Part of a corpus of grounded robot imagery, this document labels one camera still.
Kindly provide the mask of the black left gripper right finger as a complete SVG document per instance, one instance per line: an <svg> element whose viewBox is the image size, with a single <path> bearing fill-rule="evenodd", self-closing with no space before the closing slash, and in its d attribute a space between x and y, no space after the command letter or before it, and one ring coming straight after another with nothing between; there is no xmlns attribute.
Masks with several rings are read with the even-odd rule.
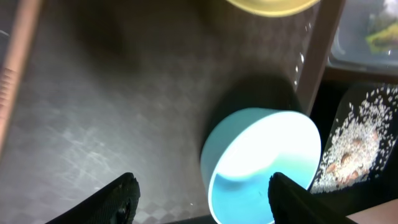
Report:
<svg viewBox="0 0 398 224"><path fill-rule="evenodd" d="M281 172L271 176L268 198L275 224L356 224Z"/></svg>

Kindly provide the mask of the yellow plate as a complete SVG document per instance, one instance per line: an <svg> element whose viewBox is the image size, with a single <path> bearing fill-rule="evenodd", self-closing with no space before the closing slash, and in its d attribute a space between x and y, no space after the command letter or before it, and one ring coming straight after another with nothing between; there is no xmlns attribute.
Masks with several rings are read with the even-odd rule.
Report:
<svg viewBox="0 0 398 224"><path fill-rule="evenodd" d="M264 17L286 17L314 6L319 0L227 0L237 8Z"/></svg>

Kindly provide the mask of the light blue bowl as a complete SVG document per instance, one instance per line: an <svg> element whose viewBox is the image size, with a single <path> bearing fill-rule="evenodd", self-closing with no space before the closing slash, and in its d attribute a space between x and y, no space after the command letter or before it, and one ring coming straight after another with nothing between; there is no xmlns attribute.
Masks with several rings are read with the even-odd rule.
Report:
<svg viewBox="0 0 398 224"><path fill-rule="evenodd" d="M296 111L246 108L225 117L207 137L200 169L217 223L273 223L270 177L281 172L304 189L321 157L315 123Z"/></svg>

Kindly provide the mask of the green yellow snack wrapper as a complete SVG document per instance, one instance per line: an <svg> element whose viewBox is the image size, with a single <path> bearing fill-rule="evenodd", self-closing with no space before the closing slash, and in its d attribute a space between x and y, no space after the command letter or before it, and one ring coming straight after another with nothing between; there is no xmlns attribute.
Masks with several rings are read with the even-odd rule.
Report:
<svg viewBox="0 0 398 224"><path fill-rule="evenodd" d="M393 23L385 29L368 35L366 42L372 53L397 50L397 23Z"/></svg>

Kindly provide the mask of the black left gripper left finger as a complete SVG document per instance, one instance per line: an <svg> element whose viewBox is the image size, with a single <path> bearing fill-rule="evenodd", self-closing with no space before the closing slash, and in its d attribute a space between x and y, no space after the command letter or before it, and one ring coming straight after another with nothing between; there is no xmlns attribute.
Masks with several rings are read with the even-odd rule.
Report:
<svg viewBox="0 0 398 224"><path fill-rule="evenodd" d="M140 196L137 179L126 172L47 224L131 224Z"/></svg>

